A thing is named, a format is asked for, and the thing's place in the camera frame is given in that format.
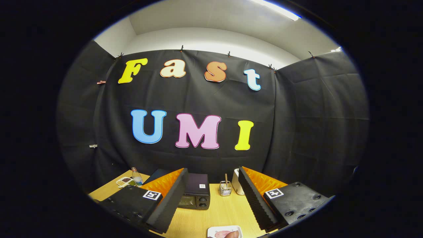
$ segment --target white label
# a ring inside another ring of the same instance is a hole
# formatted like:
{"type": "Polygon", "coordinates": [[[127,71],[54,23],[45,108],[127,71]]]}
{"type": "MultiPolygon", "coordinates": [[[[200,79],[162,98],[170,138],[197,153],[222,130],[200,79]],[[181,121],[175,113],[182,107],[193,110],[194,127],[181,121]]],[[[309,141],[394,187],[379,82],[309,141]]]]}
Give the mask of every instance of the white label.
{"type": "Polygon", "coordinates": [[[151,199],[151,200],[157,200],[159,198],[160,194],[162,194],[162,193],[148,190],[144,194],[143,197],[148,198],[148,199],[151,199]]]}
{"type": "Polygon", "coordinates": [[[283,193],[278,188],[267,191],[266,194],[270,199],[273,199],[273,198],[276,198],[276,197],[283,195],[283,193]]]}

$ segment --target white wall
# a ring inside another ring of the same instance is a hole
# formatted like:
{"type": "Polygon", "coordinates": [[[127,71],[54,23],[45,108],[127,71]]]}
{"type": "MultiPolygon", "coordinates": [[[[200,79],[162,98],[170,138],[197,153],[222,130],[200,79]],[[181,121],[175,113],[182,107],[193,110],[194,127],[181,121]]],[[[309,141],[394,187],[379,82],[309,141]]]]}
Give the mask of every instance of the white wall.
{"type": "Polygon", "coordinates": [[[230,51],[233,56],[266,66],[272,64],[276,69],[300,61],[283,49],[258,38],[214,28],[172,28],[140,34],[127,44],[123,53],[128,55],[150,50],[175,50],[182,45],[184,50],[222,54],[230,51]]]}
{"type": "Polygon", "coordinates": [[[94,41],[97,42],[103,49],[113,56],[118,56],[128,43],[136,36],[134,28],[129,20],[125,17],[119,22],[115,23],[108,29],[99,34],[94,41]]]}

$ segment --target orange foam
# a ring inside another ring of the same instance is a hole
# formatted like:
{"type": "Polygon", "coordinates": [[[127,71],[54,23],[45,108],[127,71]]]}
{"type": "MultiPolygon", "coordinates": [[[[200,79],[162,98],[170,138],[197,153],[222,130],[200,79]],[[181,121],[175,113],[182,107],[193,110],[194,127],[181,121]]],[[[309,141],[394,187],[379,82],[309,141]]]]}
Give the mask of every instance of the orange foam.
{"type": "Polygon", "coordinates": [[[157,178],[151,182],[148,182],[142,185],[141,188],[162,193],[163,198],[165,198],[170,188],[173,186],[173,184],[175,183],[176,179],[179,177],[183,169],[184,168],[178,169],[169,174],[163,175],[160,178],[157,178]]]}
{"type": "Polygon", "coordinates": [[[264,192],[267,192],[269,190],[275,189],[275,188],[281,188],[284,186],[287,186],[288,184],[281,182],[279,180],[276,180],[270,176],[267,176],[265,174],[262,174],[260,172],[257,172],[255,170],[242,167],[245,172],[247,173],[248,177],[250,177],[251,181],[253,182],[255,188],[260,193],[261,197],[264,199],[264,192]]]}

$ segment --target ceiling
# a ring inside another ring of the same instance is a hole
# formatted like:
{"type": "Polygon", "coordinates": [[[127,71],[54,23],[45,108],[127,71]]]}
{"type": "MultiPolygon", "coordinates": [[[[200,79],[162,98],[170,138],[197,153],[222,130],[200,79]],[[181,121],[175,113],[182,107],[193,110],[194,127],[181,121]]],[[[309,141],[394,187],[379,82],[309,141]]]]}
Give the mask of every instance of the ceiling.
{"type": "Polygon", "coordinates": [[[164,0],[129,16],[137,35],[203,27],[230,30],[271,43],[299,59],[339,47],[304,18],[293,21],[250,0],[164,0]]]}

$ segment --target letter u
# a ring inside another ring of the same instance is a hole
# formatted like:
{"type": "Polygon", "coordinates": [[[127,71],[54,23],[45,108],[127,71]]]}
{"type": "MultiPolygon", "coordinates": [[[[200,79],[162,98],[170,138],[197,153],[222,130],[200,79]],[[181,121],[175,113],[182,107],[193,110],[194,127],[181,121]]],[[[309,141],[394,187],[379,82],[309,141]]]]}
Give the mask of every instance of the letter u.
{"type": "Polygon", "coordinates": [[[166,112],[162,110],[154,110],[151,115],[154,117],[154,133],[146,135],[144,133],[144,117],[147,115],[145,110],[132,110],[132,133],[135,139],[145,144],[154,144],[158,142],[163,135],[163,118],[166,112]]]}

